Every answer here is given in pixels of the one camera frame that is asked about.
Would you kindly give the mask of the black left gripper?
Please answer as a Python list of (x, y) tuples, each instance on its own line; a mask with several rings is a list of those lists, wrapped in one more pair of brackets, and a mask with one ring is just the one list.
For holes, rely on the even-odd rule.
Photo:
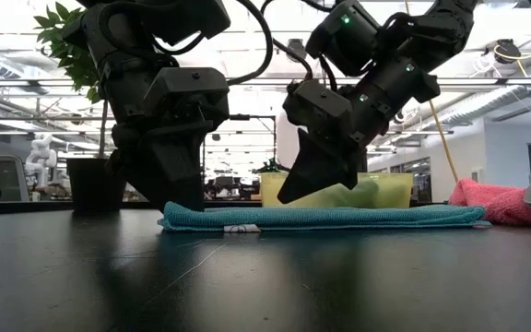
[(106, 162), (155, 207), (204, 209), (200, 147), (212, 121), (183, 124), (187, 69), (127, 54), (100, 60), (100, 85), (112, 106), (116, 149)]

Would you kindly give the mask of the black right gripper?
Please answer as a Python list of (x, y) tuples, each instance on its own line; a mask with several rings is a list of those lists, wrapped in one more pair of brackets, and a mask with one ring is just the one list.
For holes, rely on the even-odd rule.
[(288, 204), (335, 184), (353, 189), (358, 183), (360, 148), (383, 135), (389, 122), (409, 102), (440, 95), (437, 77), (413, 60), (397, 57), (373, 67), (355, 86), (339, 90), (352, 106), (353, 129), (341, 137), (341, 156), (327, 142), (299, 129), (299, 153), (277, 199)]

